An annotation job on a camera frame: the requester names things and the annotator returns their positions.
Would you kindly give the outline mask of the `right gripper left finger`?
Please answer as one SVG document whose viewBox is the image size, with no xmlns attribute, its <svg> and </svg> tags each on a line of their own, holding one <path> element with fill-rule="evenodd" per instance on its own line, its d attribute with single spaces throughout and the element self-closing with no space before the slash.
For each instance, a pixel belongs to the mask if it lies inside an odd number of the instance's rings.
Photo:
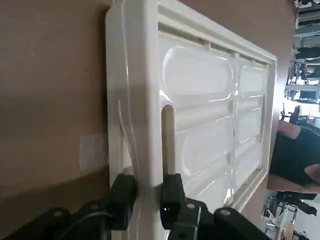
<svg viewBox="0 0 320 240">
<path fill-rule="evenodd" d="M 85 203 L 77 212 L 51 208 L 5 237 L 7 240 L 106 240 L 125 231 L 137 197 L 133 175 L 118 174 L 107 196 Z"/>
</svg>

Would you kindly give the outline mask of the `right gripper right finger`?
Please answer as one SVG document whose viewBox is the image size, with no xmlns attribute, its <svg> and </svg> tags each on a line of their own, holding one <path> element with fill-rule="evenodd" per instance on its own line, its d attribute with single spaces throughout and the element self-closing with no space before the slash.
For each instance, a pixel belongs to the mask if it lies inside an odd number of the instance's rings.
<svg viewBox="0 0 320 240">
<path fill-rule="evenodd" d="M 160 219 L 169 240 L 266 240 L 268 236 L 237 210 L 187 198 L 179 173 L 163 177 Z"/>
</svg>

